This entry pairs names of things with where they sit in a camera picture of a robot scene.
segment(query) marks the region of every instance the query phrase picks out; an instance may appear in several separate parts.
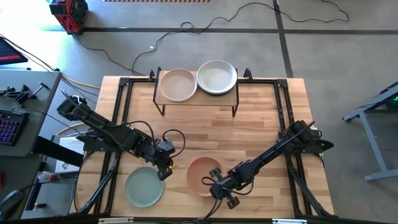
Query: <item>blue metal stand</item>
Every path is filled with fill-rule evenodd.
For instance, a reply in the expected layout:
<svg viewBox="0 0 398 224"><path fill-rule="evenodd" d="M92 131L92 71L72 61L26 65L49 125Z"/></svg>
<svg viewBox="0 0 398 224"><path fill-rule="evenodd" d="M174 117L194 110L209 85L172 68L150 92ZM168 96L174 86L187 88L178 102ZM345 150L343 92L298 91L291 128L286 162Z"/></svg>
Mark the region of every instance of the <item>blue metal stand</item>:
<svg viewBox="0 0 398 224"><path fill-rule="evenodd" d="M365 129L366 135L368 136L369 142L371 143L374 155L376 156L377 163L380 167L380 172L365 175L366 181L385 179L390 177L398 177L398 169L388 170L386 163L381 155L379 146L377 145L376 138L372 132L372 129L369 125L368 119L366 117L366 113L385 113L389 110L375 110L376 108L384 105L387 101L393 100L398 96L398 82L389 86L387 89L381 91L381 94L375 99L369 101L366 105L360 106L355 109L352 113L343 117L343 120L349 123L354 118L361 118L363 127Z"/></svg>

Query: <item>green plate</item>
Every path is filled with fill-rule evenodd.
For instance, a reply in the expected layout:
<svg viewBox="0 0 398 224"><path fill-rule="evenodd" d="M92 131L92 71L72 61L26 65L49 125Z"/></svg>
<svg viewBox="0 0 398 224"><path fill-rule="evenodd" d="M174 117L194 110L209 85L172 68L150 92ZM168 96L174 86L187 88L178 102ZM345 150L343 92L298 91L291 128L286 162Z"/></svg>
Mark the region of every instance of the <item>green plate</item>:
<svg viewBox="0 0 398 224"><path fill-rule="evenodd" d="M127 178L124 195L133 206L147 208L160 199L163 190L164 182L159 180L157 171L151 167L140 167Z"/></svg>

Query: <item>concrete floor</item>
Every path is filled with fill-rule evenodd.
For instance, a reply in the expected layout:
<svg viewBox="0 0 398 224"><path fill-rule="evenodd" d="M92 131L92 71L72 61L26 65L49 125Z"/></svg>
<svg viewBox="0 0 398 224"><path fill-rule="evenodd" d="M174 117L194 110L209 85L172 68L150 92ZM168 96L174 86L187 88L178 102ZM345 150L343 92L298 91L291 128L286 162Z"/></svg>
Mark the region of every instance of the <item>concrete floor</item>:
<svg viewBox="0 0 398 224"><path fill-rule="evenodd" d="M15 2L23 2L19 9ZM212 0L211 3L110 3L88 0L90 15L87 27L179 27L190 21L204 27L216 16L232 16L238 7L250 0ZM260 1L272 6L272 0ZM398 1L393 0L334 0L346 10L349 23L319 22L294 23L282 16L285 29L322 30L397 30ZM295 19L309 17L334 19L344 18L330 4L318 0L279 0L280 8ZM0 21L10 18L16 10L23 10L22 18L1 23L1 33L27 50L36 54L53 67L72 78L101 85L104 75L130 75L129 71L109 62L99 52L84 49L64 32L43 31L57 26L49 14L46 1L13 0L0 3ZM217 28L276 29L274 11L261 6L249 6L230 24L218 21ZM163 33L155 32L86 32L80 37L89 47L106 49L110 56L125 66L131 66L134 58L150 50ZM360 121L346 124L341 117L355 107L366 104L380 90L397 81L398 39L397 35L308 35L286 34L292 71L295 78L304 78L312 114L316 126L324 138L335 143L325 153L326 175L335 213L343 218L397 222L397 178L366 183L364 174L377 172L378 166ZM161 66L173 68L197 68L209 60L225 60L242 72L249 67L255 77L286 77L278 34L228 34L204 33L200 35L176 34L166 37L156 53L143 56L135 67L147 73ZM25 66L42 70L27 63ZM75 94L63 83L64 88ZM58 92L50 109L63 100ZM49 138L63 129L61 124L46 119L41 132ZM378 136L392 135L378 128ZM384 142L384 157L389 167L398 167L398 153L393 151L397 141ZM53 214L66 213L69 198L63 200Z"/></svg>

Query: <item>butcher block tabletop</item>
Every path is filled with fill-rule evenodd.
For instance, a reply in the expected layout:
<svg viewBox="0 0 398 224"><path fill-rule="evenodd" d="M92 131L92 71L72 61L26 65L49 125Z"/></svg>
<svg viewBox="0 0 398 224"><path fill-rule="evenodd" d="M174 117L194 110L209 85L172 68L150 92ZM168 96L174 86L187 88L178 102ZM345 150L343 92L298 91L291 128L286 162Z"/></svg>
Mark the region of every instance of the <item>butcher block tabletop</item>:
<svg viewBox="0 0 398 224"><path fill-rule="evenodd" d="M113 115L119 78L104 77L95 108L97 113L109 120ZM312 115L304 80L290 78L287 81L295 120L311 122ZM126 92L123 91L118 123L121 122ZM280 92L282 103L285 105L283 92ZM132 171L150 164L128 153L122 153L112 217L204 217L211 210L215 200L211 197L197 196L187 187L186 173L190 163L199 157L212 157L221 164L225 173L239 162L256 157L278 139L280 126L272 85L239 84L239 108L235 118L231 117L231 108L224 106L166 106L165 116L161 116L152 102L153 95L154 83L135 83L127 121L147 121L157 138L161 138L162 133L168 129L179 129L185 134L187 145L184 152L174 158L173 174L165 180L165 190L160 200L149 208L132 206L124 196L124 184ZM148 127L144 124L137 124L132 128L149 134ZM167 136L174 142L178 152L182 146L181 135L169 133ZM103 157L103 152L95 152L81 168L76 189L78 208L83 206L98 187ZM323 207L333 213L320 158L312 154L303 154L302 157L309 189ZM300 208L304 211L302 193L298 186L297 189ZM101 211L105 207L107 197L108 187L104 190ZM285 157L280 156L264 166L256 176L253 191L238 198L241 203L236 208L230 210L224 200L212 217L293 218Z"/></svg>

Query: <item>keyboard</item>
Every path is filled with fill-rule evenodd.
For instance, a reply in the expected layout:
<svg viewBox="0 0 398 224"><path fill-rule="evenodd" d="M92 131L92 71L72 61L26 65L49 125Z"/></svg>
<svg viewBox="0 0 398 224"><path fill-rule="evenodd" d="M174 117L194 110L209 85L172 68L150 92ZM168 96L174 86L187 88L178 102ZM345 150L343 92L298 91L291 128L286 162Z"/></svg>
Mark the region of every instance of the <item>keyboard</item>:
<svg viewBox="0 0 398 224"><path fill-rule="evenodd" d="M0 145L15 146L29 113L0 110Z"/></svg>

